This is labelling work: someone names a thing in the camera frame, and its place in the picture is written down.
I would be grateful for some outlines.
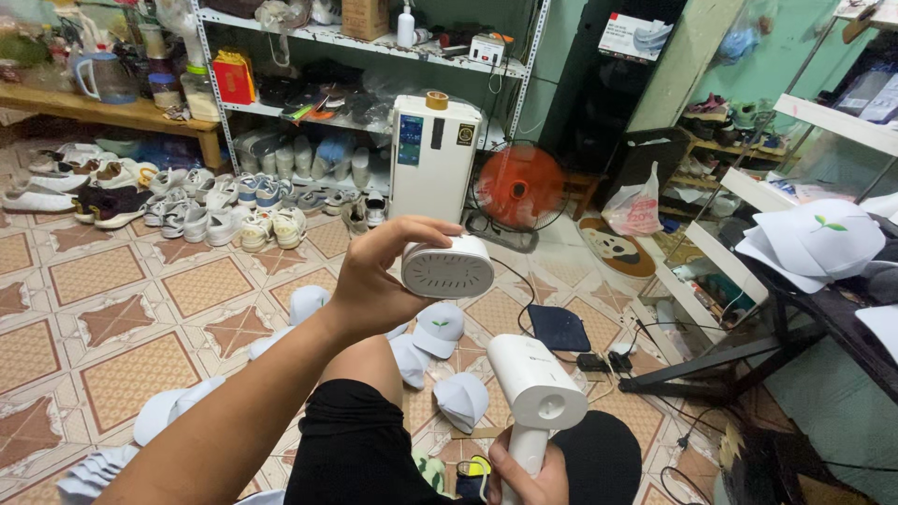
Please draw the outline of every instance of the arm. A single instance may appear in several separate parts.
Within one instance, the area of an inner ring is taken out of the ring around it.
[[[153,439],[96,501],[233,503],[324,367],[346,347],[411,320],[436,300],[387,273],[408,242],[449,246],[459,225],[400,217],[349,246],[330,302]]]

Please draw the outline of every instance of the wooden table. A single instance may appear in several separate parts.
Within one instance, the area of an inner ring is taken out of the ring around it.
[[[0,84],[0,106],[91,123],[194,137],[199,140],[203,163],[213,169],[222,165],[221,151],[218,148],[220,123],[167,120],[152,101],[144,98],[138,98],[136,102],[124,105],[109,105],[73,93],[47,92],[17,84]]]

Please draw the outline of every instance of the electric fan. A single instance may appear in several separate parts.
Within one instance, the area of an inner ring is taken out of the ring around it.
[[[511,140],[492,150],[471,177],[477,208],[465,227],[472,235],[531,253],[538,230],[550,225],[568,204],[566,174],[555,158],[529,140]]]

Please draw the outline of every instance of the tiled floor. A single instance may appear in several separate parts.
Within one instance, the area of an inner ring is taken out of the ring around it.
[[[294,251],[248,254],[233,244],[165,240],[158,228],[139,221],[106,233],[71,216],[0,212],[0,502],[55,502],[53,483],[66,468],[97,447],[131,441],[134,419],[153,394],[236,373],[247,362],[249,343],[286,325],[285,307],[295,288],[316,284],[333,290],[349,235],[331,217],[312,217],[309,225],[307,240]],[[547,230],[533,254],[488,248],[530,280],[538,303],[578,314],[594,350],[632,339],[624,321],[638,283],[596,260],[578,242],[569,218]],[[452,463],[485,454],[491,440],[452,440],[433,385],[471,372],[490,395],[480,426],[510,422],[485,347],[493,335],[518,332],[517,314],[529,300],[525,284],[497,265],[488,293],[457,302],[465,313],[457,351],[448,360],[432,360],[423,391],[408,391],[413,443],[447,463],[449,489]],[[530,325],[526,316],[524,325]],[[650,341],[640,336],[638,343],[635,373],[665,365]],[[609,386],[565,367],[590,398]],[[788,428],[766,391],[752,392],[744,403],[759,422]],[[699,406],[674,404],[700,412]],[[659,480],[665,465],[681,468],[709,492],[718,472],[712,433],[700,426],[682,452],[675,444],[689,423],[655,397],[615,389],[592,408],[624,420],[642,447],[644,474],[635,503],[673,503]],[[302,415],[247,492],[285,486]],[[716,412],[705,420],[721,427],[726,422]],[[665,480],[681,500],[700,500],[675,477]]]

